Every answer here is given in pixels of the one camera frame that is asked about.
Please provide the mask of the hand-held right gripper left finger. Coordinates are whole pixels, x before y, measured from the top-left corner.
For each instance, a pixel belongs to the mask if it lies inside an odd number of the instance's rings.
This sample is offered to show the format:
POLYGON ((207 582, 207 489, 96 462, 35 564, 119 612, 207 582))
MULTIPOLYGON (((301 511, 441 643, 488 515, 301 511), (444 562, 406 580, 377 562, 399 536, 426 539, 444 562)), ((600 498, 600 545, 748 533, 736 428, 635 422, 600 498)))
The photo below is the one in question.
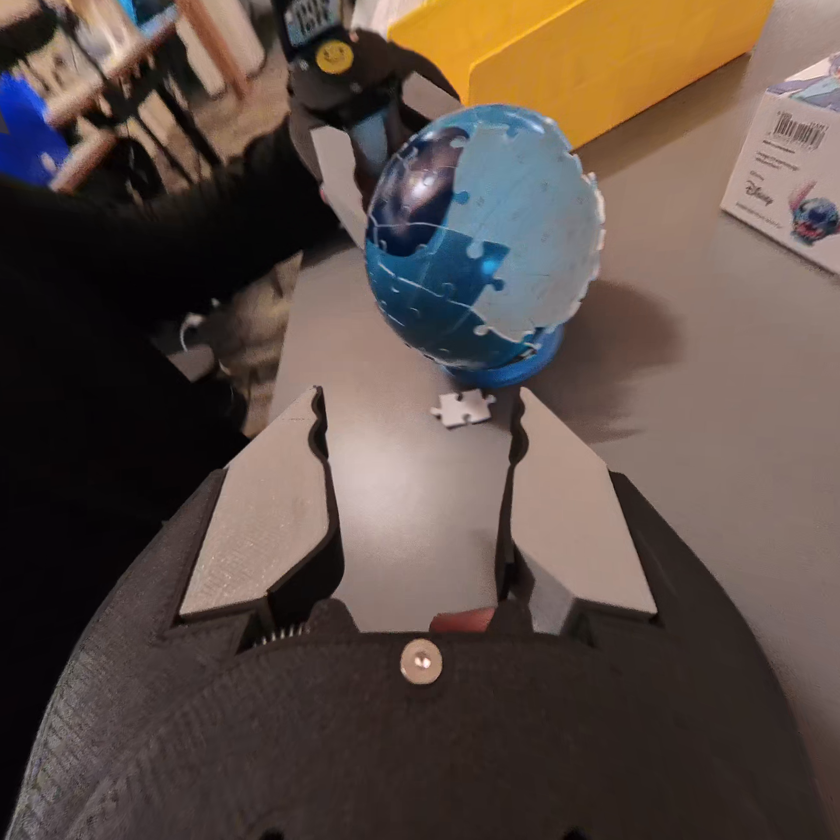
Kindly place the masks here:
POLYGON ((309 387, 227 466, 178 616, 304 624, 344 572, 323 389, 309 387))

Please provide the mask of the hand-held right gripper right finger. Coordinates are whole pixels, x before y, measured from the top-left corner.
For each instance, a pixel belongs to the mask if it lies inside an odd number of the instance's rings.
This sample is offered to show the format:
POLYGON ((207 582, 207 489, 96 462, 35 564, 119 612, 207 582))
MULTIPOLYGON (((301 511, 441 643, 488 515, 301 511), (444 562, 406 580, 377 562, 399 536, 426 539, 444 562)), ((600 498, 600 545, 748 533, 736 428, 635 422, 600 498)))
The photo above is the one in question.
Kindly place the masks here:
POLYGON ((496 582, 542 635, 571 634, 586 613, 658 613, 609 468, 526 387, 511 415, 496 582))

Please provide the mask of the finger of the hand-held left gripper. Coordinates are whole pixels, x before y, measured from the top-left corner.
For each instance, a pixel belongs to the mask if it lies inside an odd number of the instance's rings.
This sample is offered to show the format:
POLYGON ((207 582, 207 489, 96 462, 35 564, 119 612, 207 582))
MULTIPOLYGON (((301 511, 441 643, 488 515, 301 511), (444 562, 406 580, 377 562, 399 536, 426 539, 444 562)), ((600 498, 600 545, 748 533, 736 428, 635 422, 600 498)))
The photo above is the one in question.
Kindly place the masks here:
POLYGON ((416 71, 401 79, 403 125, 428 125, 463 108, 456 96, 416 71))
POLYGON ((310 131, 321 174, 321 191, 347 232, 366 230, 366 213, 355 181, 356 159, 350 136, 323 126, 310 131))

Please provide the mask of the blue puzzle ball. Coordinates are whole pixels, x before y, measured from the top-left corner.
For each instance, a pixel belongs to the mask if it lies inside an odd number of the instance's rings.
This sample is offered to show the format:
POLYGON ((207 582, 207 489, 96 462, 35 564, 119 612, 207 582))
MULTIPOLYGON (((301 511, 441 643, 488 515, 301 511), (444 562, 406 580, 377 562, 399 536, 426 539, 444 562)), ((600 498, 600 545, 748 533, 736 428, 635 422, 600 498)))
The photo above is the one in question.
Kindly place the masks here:
POLYGON ((605 205, 555 121, 491 104, 431 122, 371 197, 366 275, 386 325, 437 365, 494 369, 570 321, 598 277, 605 205))

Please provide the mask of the white puzzle piece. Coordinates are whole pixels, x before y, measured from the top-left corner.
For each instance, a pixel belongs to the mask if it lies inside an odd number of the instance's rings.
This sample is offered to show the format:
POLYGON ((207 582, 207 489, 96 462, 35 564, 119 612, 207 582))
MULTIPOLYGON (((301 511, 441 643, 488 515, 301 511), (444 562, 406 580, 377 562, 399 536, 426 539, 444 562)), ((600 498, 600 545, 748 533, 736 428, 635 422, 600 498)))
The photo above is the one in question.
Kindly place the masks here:
POLYGON ((485 394, 480 389, 452 392, 440 395, 438 404, 429 412, 446 429, 455 429, 488 422, 496 402, 494 395, 485 394))

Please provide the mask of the blue round ball stand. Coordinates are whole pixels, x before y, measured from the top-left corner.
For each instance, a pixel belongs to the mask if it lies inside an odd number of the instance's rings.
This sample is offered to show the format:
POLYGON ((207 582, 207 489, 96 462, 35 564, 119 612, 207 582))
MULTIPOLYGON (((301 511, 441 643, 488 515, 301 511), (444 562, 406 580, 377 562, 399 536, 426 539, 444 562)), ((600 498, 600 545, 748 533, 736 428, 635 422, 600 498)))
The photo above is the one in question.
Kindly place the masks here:
POLYGON ((538 347, 530 355, 522 355, 509 364, 494 369, 469 371, 454 366, 439 365, 463 388, 494 390, 519 385, 544 371, 554 360, 564 340, 565 325, 553 331, 541 331, 537 338, 538 347))

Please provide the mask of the person's left forearm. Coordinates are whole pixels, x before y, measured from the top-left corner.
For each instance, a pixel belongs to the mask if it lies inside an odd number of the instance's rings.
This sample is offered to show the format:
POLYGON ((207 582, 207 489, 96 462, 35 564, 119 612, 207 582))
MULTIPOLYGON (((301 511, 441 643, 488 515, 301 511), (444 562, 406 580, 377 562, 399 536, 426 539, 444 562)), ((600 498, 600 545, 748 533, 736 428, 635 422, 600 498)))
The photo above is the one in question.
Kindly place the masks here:
POLYGON ((338 228, 291 114, 198 184, 141 205, 2 175, 1 222, 4 308, 57 308, 79 292, 149 319, 229 297, 338 228))

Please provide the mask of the white puzzle box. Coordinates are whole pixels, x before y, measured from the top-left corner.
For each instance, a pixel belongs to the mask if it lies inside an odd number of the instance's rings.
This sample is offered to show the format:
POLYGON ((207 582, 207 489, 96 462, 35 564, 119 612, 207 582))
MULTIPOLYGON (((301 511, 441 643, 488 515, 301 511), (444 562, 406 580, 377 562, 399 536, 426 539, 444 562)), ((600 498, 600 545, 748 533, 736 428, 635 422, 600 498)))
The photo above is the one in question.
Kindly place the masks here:
POLYGON ((721 209, 838 276, 838 52, 763 93, 721 209))

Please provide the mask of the person's right hand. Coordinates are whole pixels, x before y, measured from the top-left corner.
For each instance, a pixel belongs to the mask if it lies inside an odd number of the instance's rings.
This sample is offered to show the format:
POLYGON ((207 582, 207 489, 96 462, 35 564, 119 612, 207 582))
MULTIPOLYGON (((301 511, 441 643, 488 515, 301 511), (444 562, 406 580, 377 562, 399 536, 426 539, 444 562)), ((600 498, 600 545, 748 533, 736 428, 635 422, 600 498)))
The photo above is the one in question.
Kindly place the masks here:
POLYGON ((431 634, 481 634, 490 625, 496 607, 481 607, 464 612, 442 612, 429 625, 431 634))

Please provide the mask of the yellow plastic storage bin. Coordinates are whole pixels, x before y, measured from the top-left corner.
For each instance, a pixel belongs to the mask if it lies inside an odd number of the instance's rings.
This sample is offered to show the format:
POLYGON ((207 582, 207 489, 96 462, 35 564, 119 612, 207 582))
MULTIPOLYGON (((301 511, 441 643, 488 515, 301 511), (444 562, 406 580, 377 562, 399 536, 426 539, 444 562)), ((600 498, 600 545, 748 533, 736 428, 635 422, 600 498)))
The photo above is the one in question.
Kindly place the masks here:
POLYGON ((553 119, 578 148, 758 42, 772 1, 434 1, 388 37, 430 59, 467 107, 553 119))

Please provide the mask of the person's grey trousers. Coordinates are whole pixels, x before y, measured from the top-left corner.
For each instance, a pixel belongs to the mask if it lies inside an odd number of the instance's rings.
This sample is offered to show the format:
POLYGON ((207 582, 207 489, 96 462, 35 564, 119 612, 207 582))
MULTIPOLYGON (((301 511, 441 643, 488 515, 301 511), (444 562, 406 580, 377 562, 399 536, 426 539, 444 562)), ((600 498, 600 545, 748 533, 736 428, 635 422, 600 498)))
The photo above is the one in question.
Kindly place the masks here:
POLYGON ((244 397, 247 438, 269 423, 270 405, 303 253, 276 264, 208 316, 203 327, 234 388, 244 397))

